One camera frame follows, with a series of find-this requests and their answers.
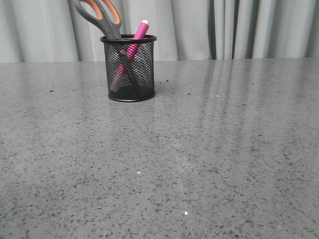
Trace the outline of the pink marker pen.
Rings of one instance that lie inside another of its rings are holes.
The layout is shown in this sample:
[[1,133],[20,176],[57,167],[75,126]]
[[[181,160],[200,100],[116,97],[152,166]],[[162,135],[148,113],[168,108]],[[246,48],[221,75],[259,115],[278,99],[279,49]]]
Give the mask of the pink marker pen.
[[[148,29],[149,29],[149,22],[147,20],[142,20],[137,32],[135,33],[133,40],[140,40],[140,39],[144,39]],[[123,78],[125,77],[127,70],[126,70],[126,66],[125,63],[128,63],[130,65],[130,63],[133,61],[135,55],[138,52],[138,49],[140,47],[140,44],[130,44],[128,49],[120,49],[119,50],[119,54],[122,60],[122,63],[120,64],[120,66],[118,67],[118,73],[117,76],[114,80],[115,84],[119,84]]]

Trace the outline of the grey orange scissors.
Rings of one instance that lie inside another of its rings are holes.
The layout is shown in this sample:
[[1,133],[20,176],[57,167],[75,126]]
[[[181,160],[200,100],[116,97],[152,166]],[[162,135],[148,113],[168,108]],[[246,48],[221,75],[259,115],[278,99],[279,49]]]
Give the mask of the grey orange scissors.
[[[88,13],[81,3],[88,4],[94,11],[95,16]],[[133,69],[128,63],[125,63],[127,73],[119,84],[115,84],[114,80],[118,73],[118,67],[122,63],[119,50],[128,47],[120,44],[122,35],[120,34],[121,18],[109,0],[74,0],[73,5],[77,12],[88,22],[98,27],[104,37],[101,41],[105,43],[105,50],[111,50],[110,55],[106,56],[107,79],[109,87],[109,95],[116,99],[132,100],[140,96],[139,85],[133,74]]]

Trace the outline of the black mesh pen holder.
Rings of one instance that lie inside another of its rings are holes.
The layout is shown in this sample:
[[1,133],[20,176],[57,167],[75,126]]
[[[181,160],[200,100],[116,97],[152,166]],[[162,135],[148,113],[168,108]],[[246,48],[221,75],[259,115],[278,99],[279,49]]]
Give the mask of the black mesh pen holder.
[[157,37],[145,35],[121,40],[100,38],[104,44],[108,97],[118,102],[140,102],[155,96],[154,43]]

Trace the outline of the grey curtain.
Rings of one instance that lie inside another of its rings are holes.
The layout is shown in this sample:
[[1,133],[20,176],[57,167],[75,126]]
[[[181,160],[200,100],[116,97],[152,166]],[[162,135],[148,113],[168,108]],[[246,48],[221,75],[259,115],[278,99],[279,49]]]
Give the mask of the grey curtain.
[[[115,0],[121,32],[142,20],[156,60],[303,58],[319,55],[316,0]],[[0,60],[102,61],[101,31],[69,0],[3,0]]]

